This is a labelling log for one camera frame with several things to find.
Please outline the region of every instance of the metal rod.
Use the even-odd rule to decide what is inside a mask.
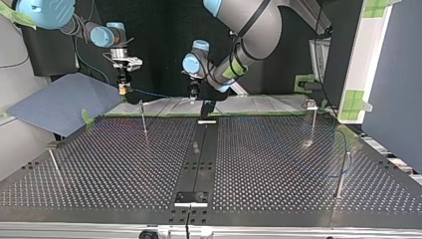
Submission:
[[[146,122],[145,122],[145,110],[143,108],[143,101],[140,100],[139,102],[139,111],[140,114],[142,115],[142,123],[143,123],[143,132],[148,133],[148,129],[146,129]]]
[[[316,122],[317,122],[317,108],[314,110],[313,130],[316,126]]]
[[[50,153],[51,159],[53,160],[54,167],[56,168],[56,170],[59,170],[59,166],[56,163],[56,158],[54,156],[53,150],[52,149],[49,149],[49,153]]]
[[[337,190],[335,191],[335,199],[341,198],[342,188],[343,188],[344,179],[345,179],[346,165],[348,161],[350,161],[350,152],[347,152],[346,157],[343,159],[343,163],[342,163],[342,167],[340,171],[340,178],[338,179],[338,186],[337,186]]]

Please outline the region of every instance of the black panel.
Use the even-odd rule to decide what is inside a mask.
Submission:
[[[335,4],[333,33],[324,85],[331,103],[339,106],[354,46],[363,0],[340,0]]]

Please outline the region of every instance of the white wall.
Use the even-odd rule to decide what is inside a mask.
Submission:
[[[0,68],[28,56],[22,36],[0,15]],[[0,113],[44,88],[48,79],[34,77],[30,61],[0,69]],[[0,180],[44,152],[51,133],[13,118],[0,117]]]

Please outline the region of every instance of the metal bracket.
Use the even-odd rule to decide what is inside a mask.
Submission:
[[[109,60],[110,62],[112,62],[112,66],[115,69],[123,69],[126,68],[128,72],[134,72],[140,69],[140,67],[143,65],[143,62],[141,59],[137,58],[137,57],[127,57],[127,58],[119,58],[118,60],[121,62],[128,62],[127,66],[124,66],[122,63],[117,63],[115,61],[115,59],[113,59],[111,56],[111,53],[103,53],[103,56]]]
[[[208,192],[178,192],[175,207],[208,207]]]

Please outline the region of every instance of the perforated metal table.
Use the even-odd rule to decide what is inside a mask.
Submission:
[[[98,119],[0,183],[0,222],[422,229],[422,188],[327,116]],[[346,151],[352,161],[335,200]],[[174,207],[206,192],[208,207]]]

